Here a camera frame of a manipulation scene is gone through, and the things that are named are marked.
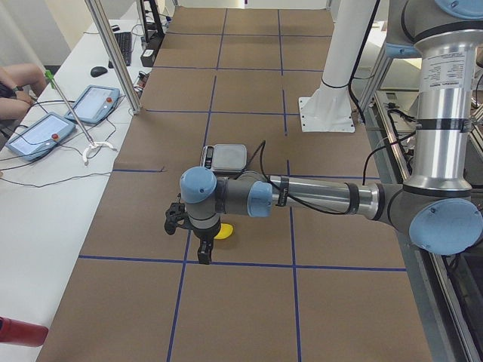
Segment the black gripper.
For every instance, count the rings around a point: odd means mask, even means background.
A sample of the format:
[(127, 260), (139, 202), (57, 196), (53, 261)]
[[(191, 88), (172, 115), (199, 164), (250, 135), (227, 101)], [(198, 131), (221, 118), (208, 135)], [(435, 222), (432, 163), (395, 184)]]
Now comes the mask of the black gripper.
[(214, 237), (218, 235), (220, 229), (221, 225), (213, 225), (208, 229), (194, 228), (195, 236), (200, 240), (200, 246), (197, 251), (199, 264), (211, 264)]

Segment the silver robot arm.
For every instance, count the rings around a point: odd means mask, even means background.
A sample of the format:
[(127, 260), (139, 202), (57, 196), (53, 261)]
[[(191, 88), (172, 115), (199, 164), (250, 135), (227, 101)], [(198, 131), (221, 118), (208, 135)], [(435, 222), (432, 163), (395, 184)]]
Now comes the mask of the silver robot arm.
[(481, 43), (480, 1), (390, 2), (388, 54), (422, 59), (411, 175), (400, 185), (358, 186), (261, 171), (230, 179), (193, 167), (180, 178), (180, 202), (167, 210), (165, 231), (192, 231), (200, 241), (198, 260), (208, 264), (223, 214), (266, 217), (274, 207), (297, 205), (383, 222), (430, 253), (463, 252), (482, 234), (482, 215), (463, 176), (472, 127), (472, 77)]

